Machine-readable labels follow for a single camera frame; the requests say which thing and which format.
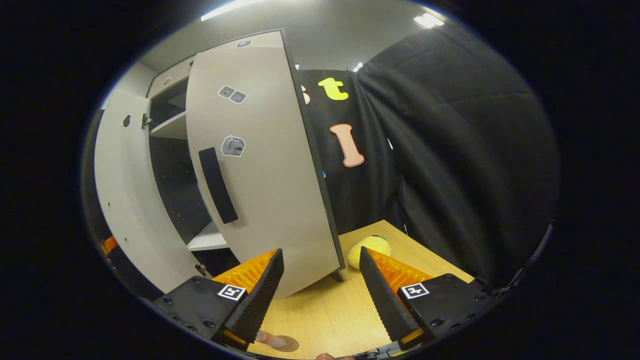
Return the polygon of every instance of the hand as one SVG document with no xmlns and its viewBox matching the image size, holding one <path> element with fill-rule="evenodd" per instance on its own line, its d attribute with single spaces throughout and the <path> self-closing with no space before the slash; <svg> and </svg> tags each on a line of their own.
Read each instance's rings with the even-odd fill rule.
<svg viewBox="0 0 640 360">
<path fill-rule="evenodd" d="M 338 357 L 337 359 L 327 353 L 316 356 L 316 360 L 356 360 L 355 357 L 349 355 L 344 357 Z"/>
</svg>

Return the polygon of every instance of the ceiling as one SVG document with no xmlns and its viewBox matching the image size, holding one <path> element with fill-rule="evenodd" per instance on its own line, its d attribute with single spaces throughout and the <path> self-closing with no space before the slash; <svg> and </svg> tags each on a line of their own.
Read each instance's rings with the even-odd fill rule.
<svg viewBox="0 0 640 360">
<path fill-rule="evenodd" d="M 423 6 L 401 0 L 262 0 L 168 36 L 140 61 L 162 72 L 178 61 L 251 33 L 284 28 L 300 70 L 353 69 L 422 29 Z"/>
</svg>

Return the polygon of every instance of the screw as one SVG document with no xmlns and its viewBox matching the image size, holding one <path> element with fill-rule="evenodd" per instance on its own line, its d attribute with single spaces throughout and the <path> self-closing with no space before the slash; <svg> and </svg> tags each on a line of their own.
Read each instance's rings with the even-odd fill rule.
<svg viewBox="0 0 640 360">
<path fill-rule="evenodd" d="M 431 325 L 432 327 L 436 327 L 442 325 L 442 323 L 444 323 L 443 319 L 434 319 L 429 323 L 429 325 Z"/>
</svg>

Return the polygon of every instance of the open cabinet door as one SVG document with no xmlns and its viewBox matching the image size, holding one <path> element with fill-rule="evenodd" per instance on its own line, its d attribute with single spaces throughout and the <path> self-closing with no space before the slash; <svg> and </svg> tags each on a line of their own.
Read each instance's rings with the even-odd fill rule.
<svg viewBox="0 0 640 360">
<path fill-rule="evenodd" d="M 342 252 L 284 48 L 197 54 L 186 108 L 202 198 L 238 260 L 282 249 L 275 299 L 337 270 Z"/>
<path fill-rule="evenodd" d="M 111 95 L 95 142 L 95 185 L 111 233 L 129 261 L 168 293 L 194 275 L 199 264 L 178 235 L 156 185 L 149 154 L 149 100 Z"/>
</svg>

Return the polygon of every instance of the black door handle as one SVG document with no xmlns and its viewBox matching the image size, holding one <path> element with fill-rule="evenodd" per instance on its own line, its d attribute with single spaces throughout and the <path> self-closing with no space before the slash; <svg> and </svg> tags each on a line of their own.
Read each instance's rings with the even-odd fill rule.
<svg viewBox="0 0 640 360">
<path fill-rule="evenodd" d="M 218 214 L 222 219 L 223 224 L 227 224 L 238 219 L 236 209 L 231 203 L 229 192 L 225 186 L 225 180 L 222 178 L 222 172 L 220 171 L 220 164 L 218 163 L 218 155 L 216 155 L 216 149 L 211 147 L 198 151 L 200 157 L 200 164 L 202 165 L 202 173 L 204 174 L 205 182 L 213 198 L 213 203 L 216 205 Z"/>
</svg>

